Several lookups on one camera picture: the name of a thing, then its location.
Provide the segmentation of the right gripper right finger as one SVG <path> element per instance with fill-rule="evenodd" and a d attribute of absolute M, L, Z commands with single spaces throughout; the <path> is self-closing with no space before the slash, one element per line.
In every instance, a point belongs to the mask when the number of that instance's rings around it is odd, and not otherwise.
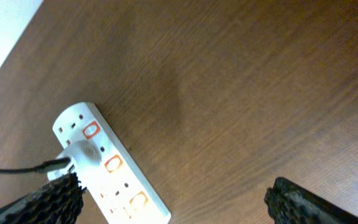
<path fill-rule="evenodd" d="M 264 202 L 275 224 L 358 223 L 358 217 L 284 178 L 275 179 Z"/>

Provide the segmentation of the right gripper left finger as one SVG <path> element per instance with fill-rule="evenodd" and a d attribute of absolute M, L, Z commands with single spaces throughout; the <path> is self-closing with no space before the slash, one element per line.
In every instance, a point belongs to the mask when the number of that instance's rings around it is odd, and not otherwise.
<path fill-rule="evenodd" d="M 66 174 L 0 208 L 0 224 L 74 224 L 84 202 L 76 174 Z"/>

